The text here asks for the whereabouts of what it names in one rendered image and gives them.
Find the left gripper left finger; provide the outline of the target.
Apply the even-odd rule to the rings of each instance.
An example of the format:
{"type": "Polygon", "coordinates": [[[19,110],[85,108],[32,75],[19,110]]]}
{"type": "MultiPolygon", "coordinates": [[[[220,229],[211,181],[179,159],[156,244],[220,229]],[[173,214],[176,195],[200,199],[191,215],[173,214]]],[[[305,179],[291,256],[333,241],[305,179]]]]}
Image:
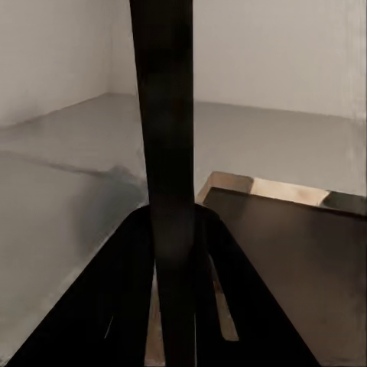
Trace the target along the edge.
{"type": "Polygon", "coordinates": [[[147,205],[115,230],[6,367],[144,367],[154,265],[147,205]]]}

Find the poster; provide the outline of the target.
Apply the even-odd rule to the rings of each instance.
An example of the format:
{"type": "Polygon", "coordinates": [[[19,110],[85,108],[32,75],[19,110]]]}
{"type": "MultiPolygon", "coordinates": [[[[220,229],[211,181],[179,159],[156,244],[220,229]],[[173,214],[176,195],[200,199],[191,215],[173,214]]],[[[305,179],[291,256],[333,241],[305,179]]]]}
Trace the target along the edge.
{"type": "Polygon", "coordinates": [[[129,0],[166,367],[196,367],[193,0],[129,0]]]}

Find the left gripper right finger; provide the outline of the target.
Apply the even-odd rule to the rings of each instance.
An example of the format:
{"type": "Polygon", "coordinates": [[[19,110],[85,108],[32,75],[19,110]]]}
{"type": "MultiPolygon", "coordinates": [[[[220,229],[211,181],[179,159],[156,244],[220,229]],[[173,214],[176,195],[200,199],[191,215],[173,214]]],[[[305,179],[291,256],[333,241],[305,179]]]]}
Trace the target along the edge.
{"type": "Polygon", "coordinates": [[[196,367],[320,367],[222,218],[194,203],[196,367]],[[212,255],[239,341],[222,336],[212,255]]]}

